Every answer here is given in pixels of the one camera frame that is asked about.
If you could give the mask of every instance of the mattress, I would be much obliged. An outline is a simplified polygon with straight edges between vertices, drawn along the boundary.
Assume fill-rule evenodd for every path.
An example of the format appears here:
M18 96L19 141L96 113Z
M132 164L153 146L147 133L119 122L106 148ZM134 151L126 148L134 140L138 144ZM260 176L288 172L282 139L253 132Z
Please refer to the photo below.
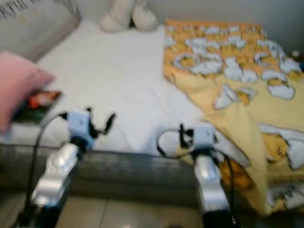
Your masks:
M158 154L158 134L180 123L191 127L202 117L201 110L162 76L163 45L164 27L152 33L130 29L110 35L84 20L38 62L57 77L46 89L64 93L48 117L91 106L93 122L103 128L115 112L111 132L96 140L95 150ZM33 145L38 132L39 127L14 123L0 143ZM176 139L167 136L162 143L172 148ZM41 145L58 147L67 140L67 123L57 119Z

